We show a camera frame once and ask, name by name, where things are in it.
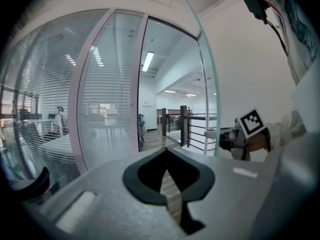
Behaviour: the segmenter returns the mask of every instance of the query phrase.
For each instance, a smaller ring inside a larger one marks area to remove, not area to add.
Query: floor
[[[157,130],[147,131],[144,138],[144,150],[151,150],[158,147],[180,147],[180,143],[170,136],[162,136],[162,124],[157,125]],[[171,178],[168,171],[162,178],[160,193],[166,196],[167,209],[171,217],[180,224],[182,214],[181,192]]]

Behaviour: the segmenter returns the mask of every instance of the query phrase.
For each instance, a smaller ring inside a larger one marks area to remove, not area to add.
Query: cable
[[[269,20],[267,20],[266,22],[274,30],[274,32],[278,36],[278,38],[280,40],[280,43],[281,43],[281,46],[282,46],[282,49],[284,50],[285,55],[288,57],[288,52],[287,52],[287,49],[286,49],[286,45],[285,45],[284,41],[282,40],[278,30],[276,29],[276,27]]]

